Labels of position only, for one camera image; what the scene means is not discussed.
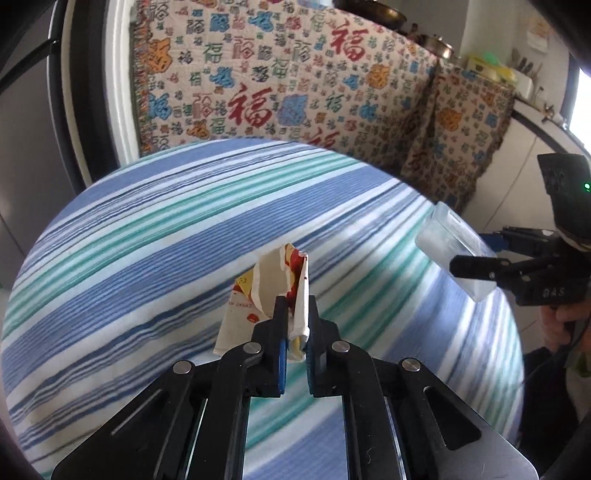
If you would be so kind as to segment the patterned fu character cloth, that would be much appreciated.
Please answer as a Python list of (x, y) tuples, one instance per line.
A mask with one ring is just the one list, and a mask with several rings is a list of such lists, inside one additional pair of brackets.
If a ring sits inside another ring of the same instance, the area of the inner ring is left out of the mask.
[(139, 1), (139, 144), (265, 138), (372, 164), (462, 212), (513, 91), (372, 21), (307, 1)]

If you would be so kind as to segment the blue striped tablecloth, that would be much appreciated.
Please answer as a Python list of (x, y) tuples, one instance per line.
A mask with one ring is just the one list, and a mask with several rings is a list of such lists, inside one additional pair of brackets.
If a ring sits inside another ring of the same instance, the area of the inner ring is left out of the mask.
[(522, 350), (501, 291), (473, 301), (416, 244), (432, 203), (366, 163), (224, 140), (116, 171), (45, 228), (12, 288), (2, 367), (32, 467), (58, 462), (174, 362), (213, 361), (308, 293), (342, 338), (420, 360), (517, 436)]

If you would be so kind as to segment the yellow green kitchen container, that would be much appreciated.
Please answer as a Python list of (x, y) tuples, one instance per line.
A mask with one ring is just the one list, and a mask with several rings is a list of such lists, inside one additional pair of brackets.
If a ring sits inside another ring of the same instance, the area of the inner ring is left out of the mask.
[(514, 71), (490, 52), (483, 55), (470, 54), (467, 69), (494, 82), (512, 85), (517, 83)]

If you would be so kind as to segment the white knife block holder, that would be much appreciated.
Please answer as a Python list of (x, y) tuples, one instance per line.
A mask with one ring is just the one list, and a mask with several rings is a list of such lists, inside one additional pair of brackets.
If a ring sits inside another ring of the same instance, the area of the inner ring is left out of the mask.
[(535, 94), (535, 83), (542, 64), (537, 68), (534, 62), (523, 56), (517, 48), (511, 51), (510, 68), (516, 78), (516, 91), (518, 95), (526, 100), (532, 101)]

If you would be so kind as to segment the dark frying pan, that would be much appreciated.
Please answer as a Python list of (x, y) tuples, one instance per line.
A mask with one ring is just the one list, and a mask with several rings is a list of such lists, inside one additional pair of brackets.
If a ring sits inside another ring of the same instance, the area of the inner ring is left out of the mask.
[(400, 29), (407, 22), (407, 17), (400, 11), (378, 1), (334, 0), (332, 6), (391, 30)]

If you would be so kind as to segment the steel pot with lid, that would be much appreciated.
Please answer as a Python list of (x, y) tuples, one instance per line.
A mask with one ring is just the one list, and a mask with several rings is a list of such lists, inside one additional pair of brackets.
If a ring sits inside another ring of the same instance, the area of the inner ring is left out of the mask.
[(445, 42), (441, 36), (423, 34), (420, 36), (419, 44), (440, 58), (451, 60), (454, 56), (454, 48)]

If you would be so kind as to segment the grey double-door refrigerator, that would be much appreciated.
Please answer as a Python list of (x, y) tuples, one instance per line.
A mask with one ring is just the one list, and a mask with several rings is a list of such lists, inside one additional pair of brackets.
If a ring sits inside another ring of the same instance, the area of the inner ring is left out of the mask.
[(12, 288), (36, 240), (81, 192), (62, 92), (61, 46), (67, 4), (26, 1), (24, 16), (1, 24), (1, 286)]

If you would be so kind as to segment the yellow white food wrapper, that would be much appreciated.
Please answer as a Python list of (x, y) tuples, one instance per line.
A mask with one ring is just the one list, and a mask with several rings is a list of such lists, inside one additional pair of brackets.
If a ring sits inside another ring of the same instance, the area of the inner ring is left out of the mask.
[(267, 252), (235, 279), (213, 351), (218, 356), (245, 343), (258, 323), (273, 317), (277, 297), (287, 300), (287, 360), (301, 362), (310, 337), (308, 254), (293, 244)]

